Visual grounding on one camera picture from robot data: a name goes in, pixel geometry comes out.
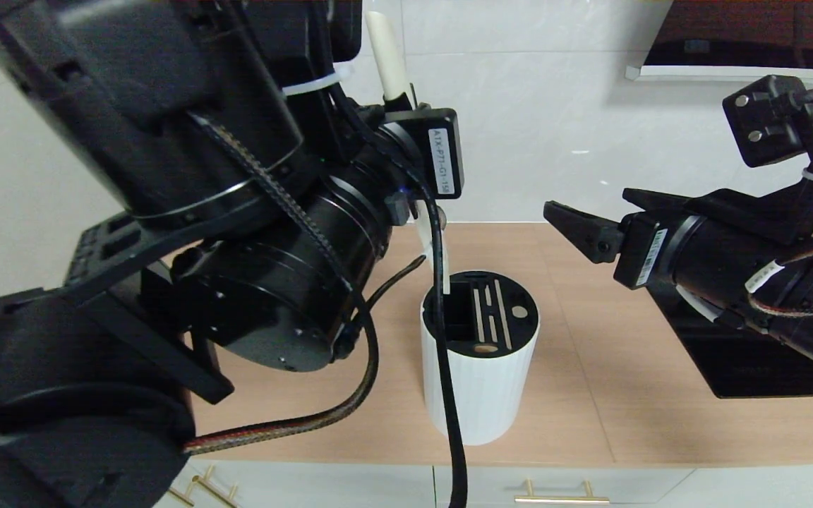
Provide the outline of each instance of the gold handle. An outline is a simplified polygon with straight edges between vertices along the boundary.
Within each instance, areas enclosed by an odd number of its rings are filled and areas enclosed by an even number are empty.
[[[174,499],[177,499],[180,502],[183,502],[190,508],[193,508],[193,499],[190,498],[190,488],[187,488],[187,494],[181,494],[180,492],[176,491],[173,488],[168,488],[168,494],[171,495]]]
[[[236,494],[236,485],[231,488],[231,492],[228,495],[225,495],[222,491],[219,491],[213,485],[209,479],[212,478],[212,471],[215,470],[215,465],[209,465],[209,468],[206,469],[205,476],[194,476],[193,482],[191,485],[199,485],[202,488],[206,489],[206,492],[212,495],[213,498],[218,499],[222,502],[223,505],[228,506],[228,508],[239,508],[238,504],[234,502],[234,495]]]
[[[594,493],[591,491],[591,482],[585,480],[583,486],[585,487],[584,497],[542,497],[535,495],[535,491],[532,490],[532,480],[526,479],[526,492],[528,492],[529,495],[514,496],[513,502],[535,502],[536,504],[610,504],[609,498],[594,496]]]

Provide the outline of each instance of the induction cooktop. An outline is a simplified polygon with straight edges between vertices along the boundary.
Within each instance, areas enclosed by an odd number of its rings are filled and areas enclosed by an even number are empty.
[[[717,397],[813,396],[807,357],[767,335],[709,322],[673,286],[648,290]]]

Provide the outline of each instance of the cabinet door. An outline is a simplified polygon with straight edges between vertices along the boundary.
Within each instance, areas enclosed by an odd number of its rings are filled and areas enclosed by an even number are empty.
[[[698,469],[661,508],[813,508],[813,466]]]
[[[433,508],[435,486],[431,466],[371,466],[349,464],[292,464],[251,461],[190,460],[175,486],[179,492],[190,476],[204,475],[212,466],[210,482],[226,494],[236,485],[238,508]],[[228,508],[206,489],[190,498],[196,508]],[[184,508],[165,495],[158,508]]]
[[[514,505],[514,496],[528,495],[526,479],[535,495],[584,496],[584,482],[593,494],[613,504],[654,504],[692,472],[691,469],[555,469],[535,467],[471,467],[469,505]],[[451,496],[451,469],[435,467],[438,506]]]

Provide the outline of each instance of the wooden countertop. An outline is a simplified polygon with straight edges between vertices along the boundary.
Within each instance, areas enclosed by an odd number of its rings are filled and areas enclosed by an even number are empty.
[[[717,399],[644,290],[613,281],[547,224],[452,224],[452,271],[491,270],[526,287],[542,316],[513,427],[481,447],[474,466],[757,466],[813,463],[813,398]],[[395,231],[367,294],[419,252]],[[418,306],[428,267],[400,282],[373,312],[380,373],[351,417],[300,436],[208,454],[209,459],[448,464],[446,439],[423,405]],[[236,386],[216,406],[195,399],[198,431],[291,418],[349,396],[364,342],[318,373],[283,373],[219,351]]]

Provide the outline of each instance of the white label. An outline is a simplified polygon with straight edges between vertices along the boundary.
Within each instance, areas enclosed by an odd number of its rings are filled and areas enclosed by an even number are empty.
[[[428,129],[428,142],[432,147],[435,182],[439,194],[454,194],[454,165],[451,164],[451,138],[446,128]]]
[[[654,269],[654,263],[658,260],[658,254],[661,253],[665,237],[667,237],[667,229],[661,229],[654,234],[651,248],[648,249],[648,256],[645,257],[645,263],[642,264],[642,270],[639,272],[639,279],[635,281],[636,286],[645,284],[648,282],[648,277],[651,277],[651,270]]]
[[[745,281],[745,290],[751,295],[751,293],[754,293],[759,287],[767,283],[768,280],[771,280],[771,277],[780,270],[783,270],[783,267],[777,264],[777,260],[772,260],[762,269],[758,270],[757,273],[753,274],[751,279]]]

